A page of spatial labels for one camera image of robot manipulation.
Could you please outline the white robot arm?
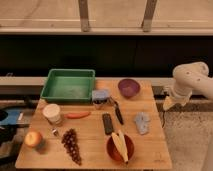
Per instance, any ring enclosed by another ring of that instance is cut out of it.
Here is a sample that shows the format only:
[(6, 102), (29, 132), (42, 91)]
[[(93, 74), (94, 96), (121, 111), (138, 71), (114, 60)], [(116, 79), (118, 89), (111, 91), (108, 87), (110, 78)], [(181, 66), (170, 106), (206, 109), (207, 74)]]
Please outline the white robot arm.
[(173, 69), (173, 84), (163, 103), (163, 109), (169, 110), (175, 104), (185, 106), (193, 91), (200, 92), (213, 100), (213, 77), (209, 77), (209, 68), (205, 62), (181, 64)]

